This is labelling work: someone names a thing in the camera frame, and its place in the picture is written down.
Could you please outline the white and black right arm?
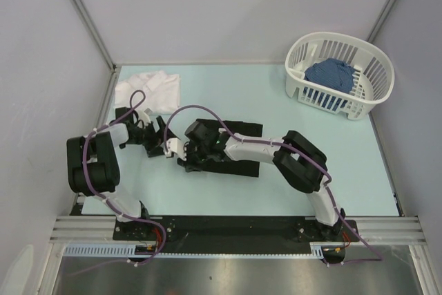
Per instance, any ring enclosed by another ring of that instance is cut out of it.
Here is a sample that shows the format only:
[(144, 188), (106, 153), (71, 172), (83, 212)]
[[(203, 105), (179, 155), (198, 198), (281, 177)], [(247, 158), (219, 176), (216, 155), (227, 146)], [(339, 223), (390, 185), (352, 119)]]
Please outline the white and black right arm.
[(282, 138), (263, 139), (235, 133), (228, 128), (216, 129), (206, 122), (195, 121), (185, 132), (184, 155), (177, 163), (187, 172), (203, 171), (214, 164), (257, 162), (273, 165), (288, 185), (305, 193), (314, 208), (319, 234), (335, 240), (343, 233), (345, 212), (333, 198), (327, 157), (297, 131)]

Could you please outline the black long sleeve shirt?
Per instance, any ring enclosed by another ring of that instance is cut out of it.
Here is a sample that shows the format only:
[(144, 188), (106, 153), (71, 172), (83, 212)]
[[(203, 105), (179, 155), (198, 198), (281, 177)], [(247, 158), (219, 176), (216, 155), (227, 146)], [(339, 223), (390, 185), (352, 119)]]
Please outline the black long sleeve shirt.
[(189, 140), (214, 143), (216, 139), (224, 143), (224, 161), (212, 164), (209, 173), (241, 175), (257, 178), (260, 174), (260, 161), (252, 153), (236, 151), (240, 142), (233, 137), (260, 138), (262, 125), (248, 122), (226, 121), (221, 124), (217, 120), (197, 119), (185, 131)]

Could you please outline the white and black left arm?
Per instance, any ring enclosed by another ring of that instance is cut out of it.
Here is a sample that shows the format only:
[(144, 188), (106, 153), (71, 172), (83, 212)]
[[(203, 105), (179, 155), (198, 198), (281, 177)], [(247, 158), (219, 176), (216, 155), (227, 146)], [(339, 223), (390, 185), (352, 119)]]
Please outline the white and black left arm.
[(128, 230), (137, 239), (148, 238), (153, 230), (147, 208), (120, 187), (121, 173), (116, 148), (128, 145), (144, 147), (149, 158), (164, 154), (166, 122), (156, 117), (156, 129), (150, 117), (128, 107), (115, 109), (115, 119), (91, 138), (72, 137), (66, 142), (68, 184), (74, 193), (81, 193), (103, 202), (121, 222), (129, 222)]

